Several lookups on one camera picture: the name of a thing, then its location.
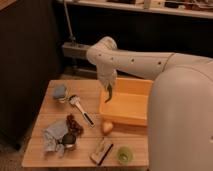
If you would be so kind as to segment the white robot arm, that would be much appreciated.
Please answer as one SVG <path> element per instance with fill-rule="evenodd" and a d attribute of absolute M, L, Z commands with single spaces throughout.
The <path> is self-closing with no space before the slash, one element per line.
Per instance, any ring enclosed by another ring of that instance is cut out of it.
<path fill-rule="evenodd" d="M 148 100 L 149 171 L 213 171 L 213 58 L 119 50 L 104 37 L 86 58 L 105 88 L 118 71 L 153 81 Z"/>

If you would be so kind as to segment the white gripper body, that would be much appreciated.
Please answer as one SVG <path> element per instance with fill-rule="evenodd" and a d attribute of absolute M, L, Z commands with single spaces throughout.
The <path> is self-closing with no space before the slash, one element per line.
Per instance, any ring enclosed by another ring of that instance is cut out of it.
<path fill-rule="evenodd" d="M 97 78 L 105 89 L 108 86 L 113 87 L 117 78 L 117 71 L 114 68 L 98 67 Z"/>

